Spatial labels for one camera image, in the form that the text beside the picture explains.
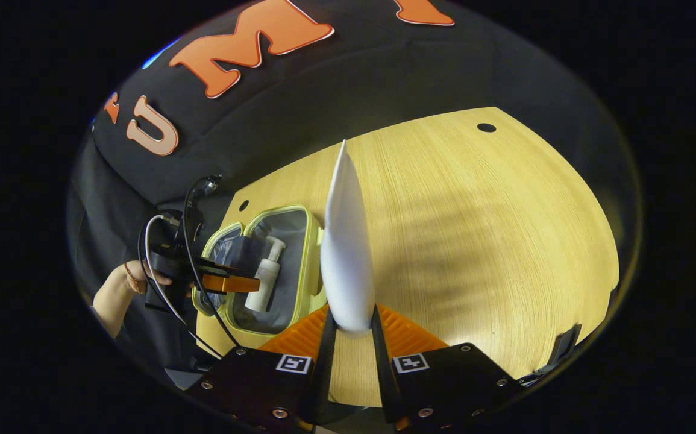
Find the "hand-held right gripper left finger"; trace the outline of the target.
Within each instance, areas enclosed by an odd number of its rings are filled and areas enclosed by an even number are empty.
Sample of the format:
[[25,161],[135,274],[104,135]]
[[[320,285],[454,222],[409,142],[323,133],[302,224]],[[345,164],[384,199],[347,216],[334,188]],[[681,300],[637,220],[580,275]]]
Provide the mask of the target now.
[[325,305],[260,348],[233,348],[186,395],[254,432],[311,432],[328,406],[336,332]]

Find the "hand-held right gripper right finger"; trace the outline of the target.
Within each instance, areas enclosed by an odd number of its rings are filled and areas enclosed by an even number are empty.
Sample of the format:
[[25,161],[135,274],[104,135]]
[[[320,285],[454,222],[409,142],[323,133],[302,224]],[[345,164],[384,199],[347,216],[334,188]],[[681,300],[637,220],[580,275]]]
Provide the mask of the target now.
[[384,417],[397,432],[469,432],[529,393],[475,344],[446,344],[381,304],[371,330]]

